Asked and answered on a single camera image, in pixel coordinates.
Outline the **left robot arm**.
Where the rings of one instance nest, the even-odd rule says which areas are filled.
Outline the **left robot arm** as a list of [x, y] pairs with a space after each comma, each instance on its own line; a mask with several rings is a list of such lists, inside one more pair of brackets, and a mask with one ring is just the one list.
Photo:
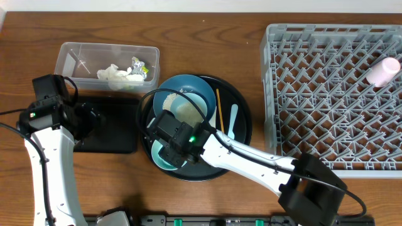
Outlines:
[[61, 75], [33, 79], [36, 100], [19, 115], [33, 174], [35, 225], [87, 225], [73, 170], [73, 150], [102, 124], [89, 104], [78, 104]]

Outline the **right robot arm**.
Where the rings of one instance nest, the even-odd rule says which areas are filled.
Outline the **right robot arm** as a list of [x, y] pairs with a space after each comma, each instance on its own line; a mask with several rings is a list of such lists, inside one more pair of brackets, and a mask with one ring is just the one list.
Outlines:
[[240, 143], [211, 127], [190, 126], [163, 110], [146, 126], [163, 145], [161, 157], [181, 168], [184, 161], [201, 161], [233, 171], [278, 196], [285, 212], [301, 225], [333, 225], [346, 190], [345, 183], [311, 154], [298, 159], [268, 154]]

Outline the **white napkin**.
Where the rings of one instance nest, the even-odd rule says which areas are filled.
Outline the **white napkin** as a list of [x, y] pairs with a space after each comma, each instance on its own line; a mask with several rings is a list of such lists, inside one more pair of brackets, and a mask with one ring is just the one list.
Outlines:
[[115, 64], [111, 64], [105, 70], [97, 71], [99, 80], [108, 81], [108, 86], [112, 90], [122, 90], [128, 87], [128, 82], [144, 82], [145, 79], [140, 75], [130, 75], [131, 67], [120, 70]]

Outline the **pink cup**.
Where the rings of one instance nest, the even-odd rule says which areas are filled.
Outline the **pink cup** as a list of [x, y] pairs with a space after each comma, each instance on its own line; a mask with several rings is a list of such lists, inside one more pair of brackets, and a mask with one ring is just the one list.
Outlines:
[[371, 68], [371, 71], [366, 76], [366, 80], [375, 87], [384, 87], [400, 70], [400, 62], [395, 58], [387, 57]]

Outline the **foil snack wrapper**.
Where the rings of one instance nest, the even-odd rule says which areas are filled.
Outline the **foil snack wrapper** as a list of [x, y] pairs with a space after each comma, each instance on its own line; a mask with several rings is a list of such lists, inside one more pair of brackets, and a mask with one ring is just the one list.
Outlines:
[[135, 56], [132, 57], [131, 72], [130, 75], [140, 75], [144, 79], [147, 78], [149, 70], [145, 66], [145, 62], [142, 62]]

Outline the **teal green bowl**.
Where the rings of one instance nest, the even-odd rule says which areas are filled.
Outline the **teal green bowl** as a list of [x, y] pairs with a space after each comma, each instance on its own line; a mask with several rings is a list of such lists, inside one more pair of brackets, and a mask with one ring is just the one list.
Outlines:
[[176, 167], [171, 165], [170, 163], [166, 162], [162, 159], [159, 155], [159, 152], [163, 149], [163, 145], [158, 141], [154, 141], [151, 147], [151, 157], [153, 162], [157, 165], [157, 167], [167, 170], [167, 171], [174, 171], [177, 170]]

